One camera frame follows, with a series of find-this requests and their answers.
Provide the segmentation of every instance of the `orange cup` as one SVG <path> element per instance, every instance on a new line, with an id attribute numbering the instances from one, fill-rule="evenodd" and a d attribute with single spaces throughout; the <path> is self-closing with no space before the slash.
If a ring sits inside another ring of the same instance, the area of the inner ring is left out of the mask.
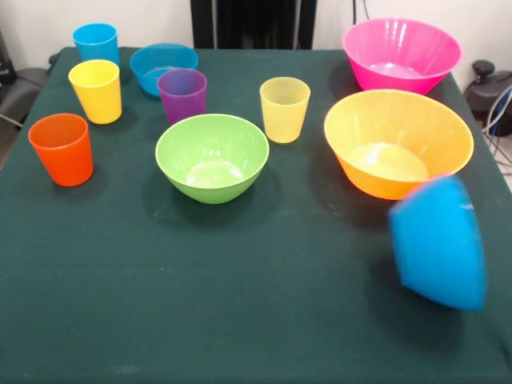
<path id="1" fill-rule="evenodd" d="M 76 114 L 52 114 L 29 130 L 29 141 L 51 179 L 60 186 L 77 186 L 93 174 L 89 127 Z"/>

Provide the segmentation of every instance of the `table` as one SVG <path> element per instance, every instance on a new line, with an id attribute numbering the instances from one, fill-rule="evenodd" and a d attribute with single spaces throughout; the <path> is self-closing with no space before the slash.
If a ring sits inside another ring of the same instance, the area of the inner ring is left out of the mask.
<path id="1" fill-rule="evenodd" d="M 459 113 L 475 151 L 460 173 L 489 275 L 481 313 L 405 290 L 391 206 L 347 181 L 323 119 L 359 90 L 341 51 L 199 50 L 208 111 L 262 126 L 259 85 L 304 79 L 312 96 L 291 145 L 220 206 L 192 201 L 159 171 L 167 127 L 122 48 L 123 115 L 90 125 L 94 176 L 51 182 L 26 138 L 52 113 L 83 115 L 65 48 L 0 173 L 0 382 L 510 383 L 512 198 L 454 80 L 430 96 Z"/>

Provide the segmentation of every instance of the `flying blue bowl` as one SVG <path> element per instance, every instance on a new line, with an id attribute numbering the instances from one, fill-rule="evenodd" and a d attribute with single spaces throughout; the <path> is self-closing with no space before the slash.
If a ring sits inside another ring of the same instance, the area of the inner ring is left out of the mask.
<path id="1" fill-rule="evenodd" d="M 478 222 L 462 182 L 436 179 L 390 212 L 394 258 L 402 284 L 460 310 L 481 310 L 486 266 Z"/>

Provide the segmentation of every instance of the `pale yellow cup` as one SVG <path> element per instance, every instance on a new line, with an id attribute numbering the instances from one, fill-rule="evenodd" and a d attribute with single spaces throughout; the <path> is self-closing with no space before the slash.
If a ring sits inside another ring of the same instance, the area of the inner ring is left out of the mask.
<path id="1" fill-rule="evenodd" d="M 87 118 L 95 124 L 115 122 L 122 112 L 119 67 L 108 60 L 88 60 L 68 75 Z"/>
<path id="2" fill-rule="evenodd" d="M 271 78 L 259 89 L 265 134 L 285 144 L 301 134 L 311 90 L 298 78 Z"/>

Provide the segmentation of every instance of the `yellow bowl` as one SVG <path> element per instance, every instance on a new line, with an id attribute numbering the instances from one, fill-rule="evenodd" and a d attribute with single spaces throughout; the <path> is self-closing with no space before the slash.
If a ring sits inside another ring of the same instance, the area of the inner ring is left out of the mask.
<path id="1" fill-rule="evenodd" d="M 352 94 L 330 109 L 324 131 L 357 188 L 389 200 L 454 174 L 473 154 L 467 124 L 431 98 L 401 90 Z"/>

